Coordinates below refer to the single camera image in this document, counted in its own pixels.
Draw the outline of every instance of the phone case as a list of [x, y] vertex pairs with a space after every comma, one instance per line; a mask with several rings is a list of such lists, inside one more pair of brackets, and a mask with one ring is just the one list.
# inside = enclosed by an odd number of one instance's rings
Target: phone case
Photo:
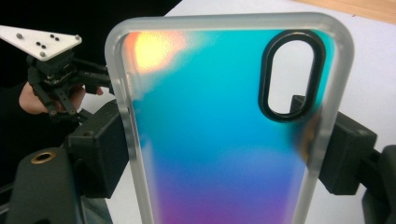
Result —
[[[290, 41], [313, 62], [303, 105], [279, 113], [273, 59]], [[117, 25], [106, 62], [143, 223], [304, 222], [352, 58], [345, 26], [318, 13]]]

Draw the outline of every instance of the white table surface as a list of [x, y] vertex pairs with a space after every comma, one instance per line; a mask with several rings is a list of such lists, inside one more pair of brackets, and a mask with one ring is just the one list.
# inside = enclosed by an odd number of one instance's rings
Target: white table surface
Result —
[[[183, 0], [166, 16], [241, 13], [323, 12], [342, 22], [352, 34], [355, 59], [339, 111], [378, 134], [379, 151], [396, 144], [396, 25], [364, 19], [322, 7], [290, 0]], [[83, 108], [95, 112], [112, 95], [87, 95]], [[361, 197], [331, 195], [318, 182], [306, 223], [364, 223]], [[110, 200], [107, 200], [114, 223], [142, 223], [134, 183], [129, 167]]]

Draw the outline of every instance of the clear phone case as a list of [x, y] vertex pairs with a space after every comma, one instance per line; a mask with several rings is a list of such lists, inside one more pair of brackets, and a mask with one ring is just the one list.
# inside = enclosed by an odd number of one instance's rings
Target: clear phone case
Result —
[[[313, 62], [303, 104], [278, 113], [273, 59], [290, 41]], [[106, 63], [143, 223], [303, 223], [352, 58], [345, 26], [318, 13], [117, 25]]]

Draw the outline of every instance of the hand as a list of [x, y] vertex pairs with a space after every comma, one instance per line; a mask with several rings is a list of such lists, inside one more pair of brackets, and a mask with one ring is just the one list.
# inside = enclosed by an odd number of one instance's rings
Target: hand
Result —
[[[85, 96], [85, 89], [82, 86], [75, 86], [72, 88], [71, 92], [72, 94], [70, 96], [70, 101], [75, 109], [79, 109], [82, 99]], [[97, 94], [102, 95], [103, 91], [98, 88]], [[34, 94], [32, 86], [27, 82], [23, 86], [19, 101], [21, 108], [29, 114], [37, 115], [41, 113], [48, 113], [47, 108], [44, 107], [38, 97]], [[58, 111], [64, 110], [58, 101], [54, 101], [54, 103]]]

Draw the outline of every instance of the wooden surface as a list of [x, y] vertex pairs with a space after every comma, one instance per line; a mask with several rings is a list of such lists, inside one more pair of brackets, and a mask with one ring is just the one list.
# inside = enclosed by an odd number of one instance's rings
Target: wooden surface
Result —
[[396, 24], [396, 0], [295, 0]]

